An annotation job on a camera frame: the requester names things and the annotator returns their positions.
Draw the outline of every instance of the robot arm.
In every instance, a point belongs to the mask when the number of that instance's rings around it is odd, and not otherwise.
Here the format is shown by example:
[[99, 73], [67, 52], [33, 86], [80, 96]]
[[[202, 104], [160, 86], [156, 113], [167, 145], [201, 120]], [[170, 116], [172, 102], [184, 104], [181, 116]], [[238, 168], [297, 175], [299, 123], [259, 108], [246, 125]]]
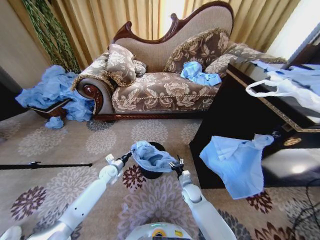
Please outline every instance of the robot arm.
[[184, 162], [171, 162], [172, 170], [178, 174], [182, 187], [183, 200], [188, 204], [192, 216], [206, 240], [237, 240], [230, 227], [201, 193], [198, 186], [192, 184], [191, 174], [188, 170], [183, 171]]
[[105, 166], [99, 173], [99, 179], [91, 183], [77, 199], [66, 209], [57, 222], [45, 231], [31, 235], [28, 240], [67, 240], [76, 227], [87, 217], [91, 209], [107, 189], [122, 174], [122, 168], [132, 152], [114, 160], [110, 154], [105, 159], [110, 165]]
[[[88, 213], [103, 195], [107, 185], [113, 184], [122, 174], [122, 168], [132, 152], [114, 160], [110, 154], [99, 179], [91, 183], [84, 192], [67, 208], [58, 221], [46, 230], [31, 235], [28, 240], [67, 240], [75, 228], [87, 217]], [[213, 205], [202, 195], [201, 190], [191, 182], [189, 171], [183, 170], [183, 159], [180, 163], [170, 163], [172, 170], [178, 174], [182, 186], [182, 197], [191, 209], [194, 220], [206, 240], [236, 240], [236, 237]]]

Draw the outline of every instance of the carpet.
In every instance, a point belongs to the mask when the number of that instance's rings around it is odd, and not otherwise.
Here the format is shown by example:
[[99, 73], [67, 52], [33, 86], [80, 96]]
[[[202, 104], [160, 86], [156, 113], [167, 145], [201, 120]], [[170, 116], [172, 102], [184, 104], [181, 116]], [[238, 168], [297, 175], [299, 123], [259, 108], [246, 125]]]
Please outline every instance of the carpet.
[[[162, 144], [172, 156], [184, 158], [193, 183], [199, 185], [188, 143], [199, 119], [65, 121], [61, 129], [44, 128], [45, 119], [27, 111], [0, 122], [0, 164], [93, 163], [92, 167], [3, 170], [0, 174], [0, 233], [20, 225], [24, 238], [52, 225], [106, 165], [135, 141]], [[304, 187], [266, 188], [247, 199], [232, 200], [225, 189], [204, 189], [204, 196], [219, 211], [240, 240], [286, 240], [294, 219], [308, 207]], [[320, 188], [310, 188], [313, 202]], [[118, 181], [72, 234], [74, 240], [123, 240], [136, 226], [170, 222], [183, 227], [194, 239], [203, 239], [181, 197], [176, 173], [150, 180], [131, 158]], [[296, 231], [297, 240], [318, 240], [320, 231], [309, 217]]]

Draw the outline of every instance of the black pole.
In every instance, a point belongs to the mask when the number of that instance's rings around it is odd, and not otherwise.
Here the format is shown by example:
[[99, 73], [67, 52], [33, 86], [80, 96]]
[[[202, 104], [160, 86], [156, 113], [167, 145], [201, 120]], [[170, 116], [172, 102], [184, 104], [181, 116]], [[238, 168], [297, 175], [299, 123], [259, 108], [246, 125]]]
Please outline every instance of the black pole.
[[14, 170], [14, 169], [47, 169], [47, 168], [69, 168], [69, 167], [91, 167], [92, 163], [88, 164], [45, 164], [40, 165], [40, 161], [32, 161], [29, 164], [8, 164], [0, 165], [0, 170]]

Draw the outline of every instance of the carved wooden backrest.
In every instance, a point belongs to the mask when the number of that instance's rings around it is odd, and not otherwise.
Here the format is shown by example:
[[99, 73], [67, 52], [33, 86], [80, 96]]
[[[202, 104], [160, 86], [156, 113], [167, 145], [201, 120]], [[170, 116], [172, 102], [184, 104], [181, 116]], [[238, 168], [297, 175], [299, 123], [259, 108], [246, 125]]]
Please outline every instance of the carved wooden backrest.
[[231, 6], [222, 1], [204, 4], [185, 19], [171, 15], [172, 25], [160, 39], [146, 40], [131, 31], [128, 21], [116, 33], [112, 42], [130, 50], [137, 60], [148, 65], [149, 73], [162, 72], [173, 50], [190, 37], [208, 29], [222, 28], [230, 34], [234, 24]]

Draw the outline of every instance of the sofa armrest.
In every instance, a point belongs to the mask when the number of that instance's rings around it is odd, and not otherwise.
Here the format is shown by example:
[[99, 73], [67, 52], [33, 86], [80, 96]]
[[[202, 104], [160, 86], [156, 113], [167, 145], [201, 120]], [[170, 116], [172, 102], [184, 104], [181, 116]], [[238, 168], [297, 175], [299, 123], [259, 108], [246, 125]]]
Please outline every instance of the sofa armrest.
[[223, 54], [232, 54], [244, 61], [261, 60], [268, 64], [286, 64], [287, 60], [283, 57], [274, 57], [269, 54], [254, 50], [244, 43], [235, 43], [229, 41], [226, 50]]
[[78, 83], [76, 90], [83, 97], [94, 100], [93, 115], [115, 113], [112, 104], [113, 91], [104, 81], [84, 78]]
[[94, 100], [93, 114], [114, 114], [112, 95], [117, 83], [106, 75], [108, 51], [101, 54], [73, 81], [71, 90]]

